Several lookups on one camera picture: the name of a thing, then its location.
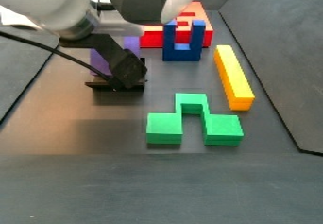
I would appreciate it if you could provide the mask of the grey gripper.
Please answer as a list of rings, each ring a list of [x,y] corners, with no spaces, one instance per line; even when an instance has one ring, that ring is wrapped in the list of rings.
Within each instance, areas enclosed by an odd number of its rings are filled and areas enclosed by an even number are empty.
[[[128,22],[117,10],[104,10],[100,12],[98,23],[94,26],[93,33],[140,37],[144,34],[144,27]]]

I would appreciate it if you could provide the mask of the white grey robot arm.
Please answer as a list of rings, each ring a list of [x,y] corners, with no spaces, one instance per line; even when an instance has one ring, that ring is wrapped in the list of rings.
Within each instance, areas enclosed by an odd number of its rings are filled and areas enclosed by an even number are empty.
[[[104,26],[100,0],[0,0],[0,6],[25,16],[60,38],[77,40]],[[109,0],[120,17],[136,25],[169,22],[193,0]]]

